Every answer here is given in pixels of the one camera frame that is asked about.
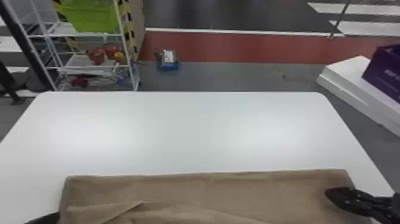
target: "metal shelf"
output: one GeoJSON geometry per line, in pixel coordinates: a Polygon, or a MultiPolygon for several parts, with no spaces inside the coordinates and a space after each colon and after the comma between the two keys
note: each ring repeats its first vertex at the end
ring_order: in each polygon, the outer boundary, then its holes
{"type": "Polygon", "coordinates": [[[47,69],[57,69],[63,74],[93,74],[97,76],[112,76],[117,67],[128,67],[119,65],[115,60],[105,59],[100,66],[94,66],[86,55],[74,54],[63,67],[47,67],[47,69]]]}
{"type": "Polygon", "coordinates": [[[121,33],[94,33],[94,32],[78,32],[71,23],[57,22],[54,23],[43,35],[29,35],[31,38],[40,37],[90,37],[90,36],[121,36],[121,33]]]}
{"type": "Polygon", "coordinates": [[[96,33],[78,32],[55,10],[38,10],[42,8],[42,0],[29,1],[32,12],[22,18],[18,17],[8,1],[5,2],[55,91],[78,90],[80,87],[73,86],[71,81],[82,75],[88,75],[84,79],[92,83],[88,88],[81,88],[82,91],[137,91],[139,70],[135,64],[133,43],[127,41],[128,38],[134,38],[133,32],[127,32],[128,36],[124,34],[125,28],[132,29],[124,26],[131,23],[127,20],[130,14],[129,5],[123,4],[121,10],[118,0],[110,0],[114,4],[118,26],[115,27],[115,33],[96,33]],[[104,63],[94,66],[86,55],[86,50],[113,42],[120,44],[120,52],[124,54],[127,65],[120,65],[105,56],[104,63]]]}

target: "gray floor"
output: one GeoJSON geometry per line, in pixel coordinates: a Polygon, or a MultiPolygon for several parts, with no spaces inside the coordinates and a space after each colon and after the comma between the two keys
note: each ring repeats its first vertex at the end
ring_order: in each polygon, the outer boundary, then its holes
{"type": "MultiPolygon", "coordinates": [[[[182,63],[178,71],[159,72],[153,62],[140,66],[141,91],[293,91],[321,92],[342,116],[368,155],[400,192],[400,138],[315,83],[322,65],[182,63]]],[[[32,100],[9,106],[0,98],[0,139],[32,100]]]]}

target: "white wire shelf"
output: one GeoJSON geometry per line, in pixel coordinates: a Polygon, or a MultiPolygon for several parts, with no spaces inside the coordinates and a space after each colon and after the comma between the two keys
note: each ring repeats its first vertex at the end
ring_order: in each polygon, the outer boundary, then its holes
{"type": "Polygon", "coordinates": [[[112,76],[113,71],[118,67],[128,67],[120,65],[115,60],[108,60],[100,66],[94,66],[86,55],[74,54],[63,67],[47,67],[47,69],[57,69],[64,74],[93,74],[97,76],[112,76]]]}
{"type": "Polygon", "coordinates": [[[48,30],[48,34],[45,35],[29,35],[31,38],[39,38],[39,37],[45,37],[45,36],[51,36],[51,37],[66,37],[66,36],[72,36],[72,37],[85,37],[85,36],[121,36],[121,33],[95,33],[95,32],[78,32],[74,28],[74,26],[71,23],[68,22],[57,22],[54,23],[48,30]]]}

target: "beige cloth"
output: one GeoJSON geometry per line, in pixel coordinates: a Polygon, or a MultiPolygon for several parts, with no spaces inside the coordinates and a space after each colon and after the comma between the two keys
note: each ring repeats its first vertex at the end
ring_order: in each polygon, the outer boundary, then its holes
{"type": "Polygon", "coordinates": [[[59,224],[370,223],[324,196],[335,186],[352,186],[344,170],[70,176],[59,224]]]}

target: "white foam block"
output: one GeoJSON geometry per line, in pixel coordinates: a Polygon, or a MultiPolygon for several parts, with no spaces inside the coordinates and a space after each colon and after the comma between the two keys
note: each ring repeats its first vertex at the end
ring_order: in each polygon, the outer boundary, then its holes
{"type": "Polygon", "coordinates": [[[362,78],[369,62],[358,56],[331,64],[317,83],[400,136],[400,104],[362,78]]]}

